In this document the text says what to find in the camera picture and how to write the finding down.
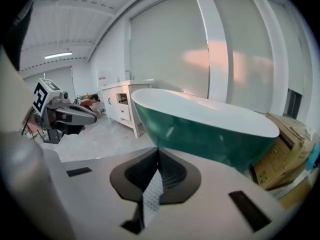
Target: white cabinet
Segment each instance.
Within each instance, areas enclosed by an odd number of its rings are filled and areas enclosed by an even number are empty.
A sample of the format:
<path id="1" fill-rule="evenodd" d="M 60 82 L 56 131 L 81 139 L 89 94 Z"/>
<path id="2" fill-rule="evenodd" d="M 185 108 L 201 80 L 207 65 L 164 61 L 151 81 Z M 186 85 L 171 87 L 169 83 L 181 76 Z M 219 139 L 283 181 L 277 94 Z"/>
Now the white cabinet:
<path id="1" fill-rule="evenodd" d="M 140 137 L 138 125 L 141 123 L 131 94 L 139 89 L 150 88 L 153 81 L 128 80 L 103 86 L 101 96 L 105 113 L 110 119 L 133 129 L 136 138 Z"/>

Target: white floor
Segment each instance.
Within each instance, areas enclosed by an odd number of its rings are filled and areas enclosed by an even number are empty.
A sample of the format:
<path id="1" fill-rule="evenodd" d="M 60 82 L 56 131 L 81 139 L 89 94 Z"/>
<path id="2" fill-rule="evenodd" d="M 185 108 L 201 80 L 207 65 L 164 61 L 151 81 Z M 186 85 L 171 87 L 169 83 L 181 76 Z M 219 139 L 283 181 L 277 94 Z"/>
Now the white floor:
<path id="1" fill-rule="evenodd" d="M 127 152 L 154 147 L 145 131 L 135 138 L 134 130 L 102 115 L 97 122 L 87 125 L 79 135 L 65 135 L 59 144 L 43 143 L 35 139 L 43 149 L 54 150 L 62 162 L 89 160 L 121 155 Z"/>

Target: ceiling light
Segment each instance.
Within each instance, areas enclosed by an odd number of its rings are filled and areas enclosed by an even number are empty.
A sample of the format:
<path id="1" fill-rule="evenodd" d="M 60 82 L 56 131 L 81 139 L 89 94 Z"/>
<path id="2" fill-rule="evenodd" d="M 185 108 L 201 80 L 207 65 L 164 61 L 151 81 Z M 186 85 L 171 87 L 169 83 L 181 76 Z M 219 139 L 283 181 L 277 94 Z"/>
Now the ceiling light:
<path id="1" fill-rule="evenodd" d="M 48 55 L 48 56 L 45 56 L 44 58 L 51 59 L 51 58 L 60 57 L 60 56 L 67 56 L 67 55 L 72 55 L 72 51 Z"/>

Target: green bathtub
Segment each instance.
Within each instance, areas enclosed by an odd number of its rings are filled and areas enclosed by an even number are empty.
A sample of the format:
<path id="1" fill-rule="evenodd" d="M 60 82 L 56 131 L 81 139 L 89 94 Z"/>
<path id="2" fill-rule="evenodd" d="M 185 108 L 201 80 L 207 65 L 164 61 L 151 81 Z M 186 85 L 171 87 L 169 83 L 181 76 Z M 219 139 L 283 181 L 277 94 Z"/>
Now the green bathtub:
<path id="1" fill-rule="evenodd" d="M 214 160 L 243 172 L 259 161 L 278 127 L 252 110 L 163 89 L 132 94 L 154 144 Z"/>

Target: roller blind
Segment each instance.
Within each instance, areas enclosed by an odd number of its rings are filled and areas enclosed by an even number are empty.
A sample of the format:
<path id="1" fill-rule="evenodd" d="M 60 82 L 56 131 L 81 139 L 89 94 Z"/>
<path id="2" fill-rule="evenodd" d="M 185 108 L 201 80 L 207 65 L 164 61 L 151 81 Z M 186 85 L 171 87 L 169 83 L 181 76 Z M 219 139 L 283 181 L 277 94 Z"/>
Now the roller blind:
<path id="1" fill-rule="evenodd" d="M 29 89 L 34 92 L 39 78 L 44 78 L 44 73 L 39 73 L 23 79 Z M 45 78 L 52 80 L 63 91 L 68 92 L 70 101 L 75 99 L 71 67 L 63 67 L 45 72 Z"/>
<path id="2" fill-rule="evenodd" d="M 131 72 L 154 88 L 207 98 L 209 54 L 197 0 L 165 0 L 131 20 Z"/>
<path id="3" fill-rule="evenodd" d="M 302 55 L 301 45 L 298 34 L 294 29 L 294 23 L 290 19 L 287 10 L 280 4 L 269 0 L 269 3 L 279 21 L 289 64 L 289 83 L 291 90 L 303 95 L 304 94 L 304 58 Z"/>
<path id="4" fill-rule="evenodd" d="M 273 93 L 271 44 L 253 0 L 214 0 L 229 54 L 227 103 L 269 112 Z"/>

